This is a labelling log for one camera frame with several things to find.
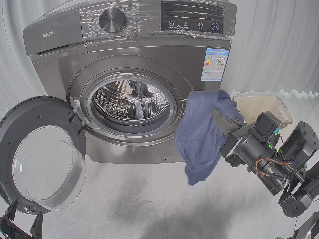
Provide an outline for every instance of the qr code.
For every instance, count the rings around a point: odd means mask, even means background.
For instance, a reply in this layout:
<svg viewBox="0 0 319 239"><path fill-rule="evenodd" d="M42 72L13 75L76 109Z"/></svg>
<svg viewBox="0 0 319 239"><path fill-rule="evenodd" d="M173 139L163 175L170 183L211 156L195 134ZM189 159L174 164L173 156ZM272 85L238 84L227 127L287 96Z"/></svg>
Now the qr code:
<svg viewBox="0 0 319 239"><path fill-rule="evenodd" d="M225 61L225 57L217 57L215 66L223 66L225 65Z"/></svg>

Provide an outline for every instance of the energy label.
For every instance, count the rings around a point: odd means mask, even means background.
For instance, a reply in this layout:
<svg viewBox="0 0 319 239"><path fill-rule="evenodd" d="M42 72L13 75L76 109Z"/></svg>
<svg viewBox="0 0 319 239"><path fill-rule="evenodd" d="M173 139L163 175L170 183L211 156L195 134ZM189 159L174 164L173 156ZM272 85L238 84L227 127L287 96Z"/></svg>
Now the energy label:
<svg viewBox="0 0 319 239"><path fill-rule="evenodd" d="M207 49L201 81L221 81L229 50Z"/></svg>

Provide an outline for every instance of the white curtain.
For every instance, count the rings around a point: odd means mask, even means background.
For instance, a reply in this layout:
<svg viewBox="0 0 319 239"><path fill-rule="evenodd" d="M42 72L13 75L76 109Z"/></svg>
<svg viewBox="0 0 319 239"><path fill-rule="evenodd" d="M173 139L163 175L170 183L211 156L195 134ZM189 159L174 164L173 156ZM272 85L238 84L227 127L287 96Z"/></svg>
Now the white curtain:
<svg viewBox="0 0 319 239"><path fill-rule="evenodd" d="M0 118L18 102L46 92L26 56L23 29L68 0L2 0ZM319 0L230 0L235 38L222 88L319 92Z"/></svg>

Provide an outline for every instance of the aux logo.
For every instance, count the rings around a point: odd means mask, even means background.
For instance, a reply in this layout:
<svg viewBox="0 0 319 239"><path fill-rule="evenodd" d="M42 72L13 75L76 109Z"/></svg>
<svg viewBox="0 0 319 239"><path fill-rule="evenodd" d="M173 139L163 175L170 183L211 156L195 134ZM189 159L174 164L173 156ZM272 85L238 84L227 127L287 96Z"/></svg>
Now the aux logo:
<svg viewBox="0 0 319 239"><path fill-rule="evenodd" d="M49 35L51 35L51 34L54 34L53 31L50 31L49 33L43 34L43 35L42 35L42 38L43 38L43 37L47 37L47 36L49 36Z"/></svg>

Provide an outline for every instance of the plastic wrap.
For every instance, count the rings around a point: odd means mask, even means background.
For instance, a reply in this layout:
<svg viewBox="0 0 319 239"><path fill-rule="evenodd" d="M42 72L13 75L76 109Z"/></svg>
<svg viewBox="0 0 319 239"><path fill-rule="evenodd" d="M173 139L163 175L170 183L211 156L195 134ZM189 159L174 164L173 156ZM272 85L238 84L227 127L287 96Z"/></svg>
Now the plastic wrap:
<svg viewBox="0 0 319 239"><path fill-rule="evenodd" d="M236 6L227 0L91 0L80 9L83 40L97 42L130 40L149 35L186 35L232 40ZM103 31L101 14L118 8L124 25L114 33Z"/></svg>

